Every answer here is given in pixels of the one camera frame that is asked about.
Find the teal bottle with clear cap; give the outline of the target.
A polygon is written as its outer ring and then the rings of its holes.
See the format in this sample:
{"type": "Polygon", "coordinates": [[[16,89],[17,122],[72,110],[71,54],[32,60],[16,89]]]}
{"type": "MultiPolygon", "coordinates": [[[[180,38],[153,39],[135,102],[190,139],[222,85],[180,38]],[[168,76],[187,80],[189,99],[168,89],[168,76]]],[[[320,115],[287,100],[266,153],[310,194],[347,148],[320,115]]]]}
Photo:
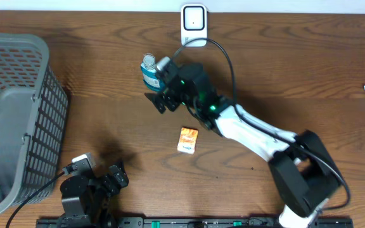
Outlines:
{"type": "Polygon", "coordinates": [[[156,77],[157,71],[155,66],[155,57],[151,53],[146,53],[140,65],[143,74],[143,82],[147,88],[158,92],[164,88],[165,84],[161,79],[156,77]]]}

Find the small orange white box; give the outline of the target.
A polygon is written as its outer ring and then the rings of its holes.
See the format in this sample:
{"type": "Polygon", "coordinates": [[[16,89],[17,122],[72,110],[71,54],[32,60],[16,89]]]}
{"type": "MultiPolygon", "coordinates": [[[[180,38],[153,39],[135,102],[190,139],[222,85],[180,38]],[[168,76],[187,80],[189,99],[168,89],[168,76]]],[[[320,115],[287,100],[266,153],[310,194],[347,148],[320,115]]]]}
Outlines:
{"type": "Polygon", "coordinates": [[[177,144],[178,152],[192,155],[195,152],[197,139],[198,130],[182,127],[177,144]]]}

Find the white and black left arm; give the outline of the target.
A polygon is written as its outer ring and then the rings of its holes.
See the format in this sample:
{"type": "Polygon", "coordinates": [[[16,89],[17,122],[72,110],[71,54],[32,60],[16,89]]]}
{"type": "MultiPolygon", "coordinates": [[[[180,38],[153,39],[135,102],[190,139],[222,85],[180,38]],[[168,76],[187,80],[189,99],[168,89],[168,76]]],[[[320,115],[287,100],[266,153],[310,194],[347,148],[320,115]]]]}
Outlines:
{"type": "Polygon", "coordinates": [[[118,222],[108,203],[111,197],[127,187],[129,178],[123,161],[109,167],[109,172],[95,176],[87,158],[63,168],[71,177],[62,182],[60,191],[64,214],[56,222],[57,227],[113,228],[118,222]]]}

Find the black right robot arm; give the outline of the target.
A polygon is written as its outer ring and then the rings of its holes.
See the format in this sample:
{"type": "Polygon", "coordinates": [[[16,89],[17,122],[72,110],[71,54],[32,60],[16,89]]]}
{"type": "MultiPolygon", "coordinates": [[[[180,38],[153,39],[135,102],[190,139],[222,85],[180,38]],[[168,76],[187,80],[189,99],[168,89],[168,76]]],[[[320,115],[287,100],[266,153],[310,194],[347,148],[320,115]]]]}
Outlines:
{"type": "Polygon", "coordinates": [[[164,88],[147,97],[160,113],[179,105],[208,130],[232,139],[268,163],[285,207],[281,227],[309,227],[344,179],[320,138],[309,130],[298,135],[247,113],[232,99],[217,94],[202,64],[177,66],[164,58],[156,66],[164,88]]]}

